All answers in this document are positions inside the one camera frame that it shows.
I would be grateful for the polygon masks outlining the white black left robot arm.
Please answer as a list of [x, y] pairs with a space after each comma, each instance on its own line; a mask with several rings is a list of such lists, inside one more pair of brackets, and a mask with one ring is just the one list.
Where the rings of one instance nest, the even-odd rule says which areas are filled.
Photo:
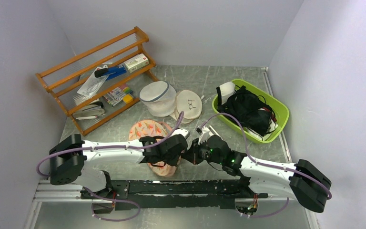
[[160, 168], [176, 166], [188, 147], [188, 136], [185, 129], [178, 129], [167, 139], [145, 136], [129, 142], [100, 143], [84, 141], [80, 134], [70, 135], [49, 151], [50, 155], [65, 151], [50, 158], [50, 183], [76, 183], [107, 198], [113, 191], [111, 178], [108, 172], [96, 169], [97, 165], [131, 162]]

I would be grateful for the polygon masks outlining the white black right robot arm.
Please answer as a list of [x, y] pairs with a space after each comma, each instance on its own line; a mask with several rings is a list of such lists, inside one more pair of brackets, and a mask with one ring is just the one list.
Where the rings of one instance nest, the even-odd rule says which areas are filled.
[[203, 161], [219, 164], [227, 174], [243, 177], [238, 192], [248, 198], [252, 194], [272, 194], [297, 200], [304, 208], [322, 213], [332, 182], [311, 162], [278, 163], [249, 158], [246, 153], [232, 150], [219, 136], [199, 143], [194, 140], [182, 158], [197, 165]]

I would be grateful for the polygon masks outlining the pink floral mesh laundry bag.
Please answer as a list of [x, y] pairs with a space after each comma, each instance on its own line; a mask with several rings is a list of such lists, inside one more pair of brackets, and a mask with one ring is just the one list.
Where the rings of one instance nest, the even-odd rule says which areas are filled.
[[[166, 137], [171, 130], [172, 128], [165, 122], [156, 122], [149, 119], [141, 120], [131, 127], [128, 140], [132, 141], [144, 136]], [[175, 174], [180, 161], [181, 158], [178, 159], [176, 166], [171, 166], [165, 162], [157, 162], [155, 164], [147, 163], [147, 165], [156, 175], [161, 177], [171, 177]]]

